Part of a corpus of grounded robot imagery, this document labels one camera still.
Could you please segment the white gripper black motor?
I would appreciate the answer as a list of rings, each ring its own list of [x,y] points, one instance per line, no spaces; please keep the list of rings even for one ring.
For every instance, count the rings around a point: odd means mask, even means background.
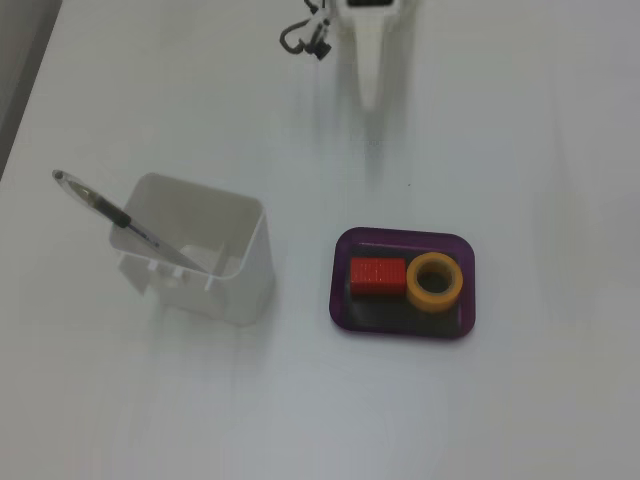
[[[400,8],[414,0],[343,0],[344,23],[354,37],[361,106],[375,110],[382,86],[385,36],[400,15]]]

